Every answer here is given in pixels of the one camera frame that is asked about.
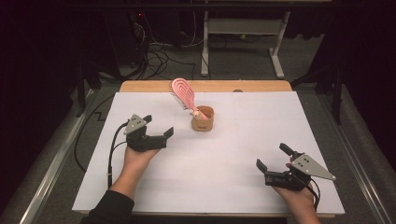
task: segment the wooden table edge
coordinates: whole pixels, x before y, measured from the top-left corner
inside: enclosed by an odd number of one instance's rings
[[[188,80],[196,92],[230,91],[292,91],[285,80]],[[120,92],[169,92],[171,80],[129,80],[121,84]]]

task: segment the white paper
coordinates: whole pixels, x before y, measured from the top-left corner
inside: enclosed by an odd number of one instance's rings
[[[174,135],[151,161],[139,182],[135,212],[168,214],[287,214],[280,196],[264,185],[256,167],[260,159],[268,170],[288,170],[285,143],[326,164],[306,120],[296,92],[196,92],[196,105],[215,110],[213,130],[191,128],[189,110],[183,110],[167,92],[118,92],[114,98],[88,171],[73,206],[89,211],[107,189],[109,149],[118,127],[132,114],[152,116],[148,135]],[[120,132],[117,143],[125,141]],[[119,176],[125,145],[113,155],[113,181]],[[344,214],[330,180],[314,178],[320,187],[319,214]]]

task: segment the person's arm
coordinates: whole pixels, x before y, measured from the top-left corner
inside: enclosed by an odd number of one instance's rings
[[[127,147],[120,176],[80,224],[129,224],[137,184],[159,151],[136,152]]]
[[[308,189],[293,191],[273,187],[282,196],[293,218],[299,224],[319,224],[320,221],[315,211],[314,196]]]

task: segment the hand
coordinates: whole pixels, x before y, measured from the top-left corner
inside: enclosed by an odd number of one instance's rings
[[[151,159],[159,151],[159,149],[152,149],[146,152],[136,152],[129,147],[125,148],[124,164],[121,174],[111,186],[110,190],[114,190],[133,199],[134,192],[142,174],[146,171]]]
[[[307,188],[304,188],[301,191],[282,189],[278,187],[273,187],[273,189],[283,198],[297,223],[320,223],[314,206],[314,196]]]

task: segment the black sleeve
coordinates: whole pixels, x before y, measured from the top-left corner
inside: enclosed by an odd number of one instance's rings
[[[116,191],[108,190],[105,195],[84,217],[80,224],[129,224],[134,201]]]

